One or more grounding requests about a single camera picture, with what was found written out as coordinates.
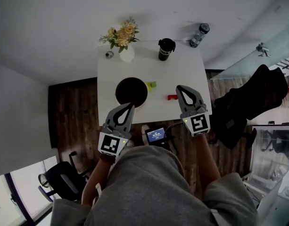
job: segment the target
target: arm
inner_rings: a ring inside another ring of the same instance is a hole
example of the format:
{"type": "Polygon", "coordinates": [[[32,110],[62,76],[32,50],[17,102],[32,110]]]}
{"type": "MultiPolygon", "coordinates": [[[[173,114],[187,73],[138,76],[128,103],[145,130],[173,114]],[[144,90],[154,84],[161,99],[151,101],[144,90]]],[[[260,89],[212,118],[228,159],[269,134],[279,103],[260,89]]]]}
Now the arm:
{"type": "Polygon", "coordinates": [[[96,190],[96,184],[100,183],[101,189],[103,190],[107,184],[107,177],[110,171],[113,161],[101,159],[98,161],[94,171],[92,172],[89,181],[83,189],[82,204],[89,205],[93,204],[95,197],[98,197],[98,192],[96,190]]]}
{"type": "Polygon", "coordinates": [[[206,187],[213,181],[220,179],[221,175],[212,157],[206,137],[204,135],[196,136],[194,141],[201,186],[202,190],[205,191],[206,187]]]}

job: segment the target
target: water bottle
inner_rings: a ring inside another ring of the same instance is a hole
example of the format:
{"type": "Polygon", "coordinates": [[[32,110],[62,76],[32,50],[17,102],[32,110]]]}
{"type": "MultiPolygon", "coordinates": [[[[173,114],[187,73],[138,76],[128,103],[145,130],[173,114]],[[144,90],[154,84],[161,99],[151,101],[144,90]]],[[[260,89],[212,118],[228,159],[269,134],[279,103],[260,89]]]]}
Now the water bottle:
{"type": "Polygon", "coordinates": [[[201,24],[199,27],[199,31],[190,40],[190,46],[196,48],[200,44],[200,42],[204,39],[209,30],[210,28],[208,24],[201,24]]]}

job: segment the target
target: black mug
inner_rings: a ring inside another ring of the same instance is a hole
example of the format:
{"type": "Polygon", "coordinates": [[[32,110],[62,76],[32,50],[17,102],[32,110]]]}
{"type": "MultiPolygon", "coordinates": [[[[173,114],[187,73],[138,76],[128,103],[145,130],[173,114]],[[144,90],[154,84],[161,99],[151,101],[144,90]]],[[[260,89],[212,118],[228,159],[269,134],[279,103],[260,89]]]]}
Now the black mug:
{"type": "Polygon", "coordinates": [[[172,41],[171,39],[162,39],[159,40],[158,45],[160,46],[159,50],[159,59],[161,61],[167,60],[170,53],[176,48],[176,43],[172,41]]]}

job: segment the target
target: cable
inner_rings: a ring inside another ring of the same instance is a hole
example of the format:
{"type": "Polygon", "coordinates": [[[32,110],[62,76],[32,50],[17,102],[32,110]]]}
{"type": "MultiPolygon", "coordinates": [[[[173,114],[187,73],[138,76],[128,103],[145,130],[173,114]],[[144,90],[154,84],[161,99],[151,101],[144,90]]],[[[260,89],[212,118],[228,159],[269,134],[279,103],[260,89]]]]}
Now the cable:
{"type": "Polygon", "coordinates": [[[166,137],[166,132],[170,129],[170,128],[173,128],[175,126],[178,126],[178,125],[181,125],[183,124],[183,122],[178,122],[178,123],[175,123],[174,125],[171,125],[169,127],[166,128],[165,132],[164,132],[164,136],[163,136],[163,139],[166,137]]]}
{"type": "Polygon", "coordinates": [[[258,201],[259,203],[261,202],[255,195],[254,195],[254,193],[253,192],[251,192],[252,193],[252,195],[256,198],[256,199],[254,199],[255,201],[258,201]]]}

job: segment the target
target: white wall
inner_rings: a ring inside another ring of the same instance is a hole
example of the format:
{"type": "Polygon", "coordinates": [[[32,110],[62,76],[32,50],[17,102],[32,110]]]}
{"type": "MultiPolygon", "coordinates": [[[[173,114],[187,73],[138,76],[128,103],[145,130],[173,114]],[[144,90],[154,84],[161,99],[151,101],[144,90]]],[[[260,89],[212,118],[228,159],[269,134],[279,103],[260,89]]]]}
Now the white wall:
{"type": "Polygon", "coordinates": [[[189,38],[204,62],[217,57],[273,0],[0,0],[0,64],[56,84],[97,76],[100,35],[133,16],[140,40],[189,38]]]}
{"type": "Polygon", "coordinates": [[[218,56],[205,62],[207,69],[227,69],[266,43],[289,25],[289,0],[275,0],[247,30],[218,56]]]}
{"type": "Polygon", "coordinates": [[[0,175],[51,156],[48,86],[0,65],[0,175]]]}

